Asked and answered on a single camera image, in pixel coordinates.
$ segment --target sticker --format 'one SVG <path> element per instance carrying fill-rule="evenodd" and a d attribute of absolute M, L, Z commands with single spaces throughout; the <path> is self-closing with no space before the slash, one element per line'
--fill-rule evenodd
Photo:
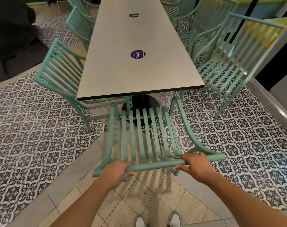
<path fill-rule="evenodd" d="M 146 55 L 146 53 L 142 50 L 135 50 L 131 52 L 131 57 L 134 59 L 141 59 Z"/>
<path fill-rule="evenodd" d="M 139 17 L 139 14 L 130 14 L 129 17 Z"/>

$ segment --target person's foot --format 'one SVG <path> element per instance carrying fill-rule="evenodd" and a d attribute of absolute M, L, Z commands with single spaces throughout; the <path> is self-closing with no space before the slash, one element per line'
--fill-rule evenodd
<path fill-rule="evenodd" d="M 168 227 L 182 227 L 181 218 L 176 211 L 170 213 Z"/>
<path fill-rule="evenodd" d="M 147 227 L 147 222 L 142 214 L 138 214 L 134 220 L 134 227 Z"/>

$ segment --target table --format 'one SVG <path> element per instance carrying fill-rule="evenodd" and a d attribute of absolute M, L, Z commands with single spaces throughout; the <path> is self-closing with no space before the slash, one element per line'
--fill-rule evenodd
<path fill-rule="evenodd" d="M 202 87 L 159 0 L 101 1 L 78 100 L 134 95 L 135 112 L 159 107 L 143 94 Z"/>

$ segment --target gray sneaker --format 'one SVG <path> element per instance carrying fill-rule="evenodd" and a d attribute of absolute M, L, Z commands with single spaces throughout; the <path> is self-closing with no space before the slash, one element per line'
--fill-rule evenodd
<path fill-rule="evenodd" d="M 168 227 L 182 227 L 181 218 L 176 211 L 170 213 Z"/>
<path fill-rule="evenodd" d="M 138 214 L 134 220 L 134 227 L 147 227 L 148 224 L 142 214 Z"/>

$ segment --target table base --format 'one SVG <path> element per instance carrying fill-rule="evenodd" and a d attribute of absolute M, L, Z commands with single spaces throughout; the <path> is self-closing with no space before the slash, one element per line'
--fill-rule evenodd
<path fill-rule="evenodd" d="M 136 118 L 136 109 L 139 109 L 139 114 L 143 115 L 143 108 L 146 108 L 146 112 L 149 115 L 150 111 L 149 108 L 152 107 L 154 113 L 156 113 L 156 108 L 160 107 L 159 102 L 152 96 L 149 95 L 134 95 L 132 96 L 132 104 L 133 107 L 130 109 L 133 111 L 133 116 Z M 126 111 L 126 103 L 123 104 L 122 110 Z M 141 125 L 144 126 L 144 119 L 141 119 Z"/>

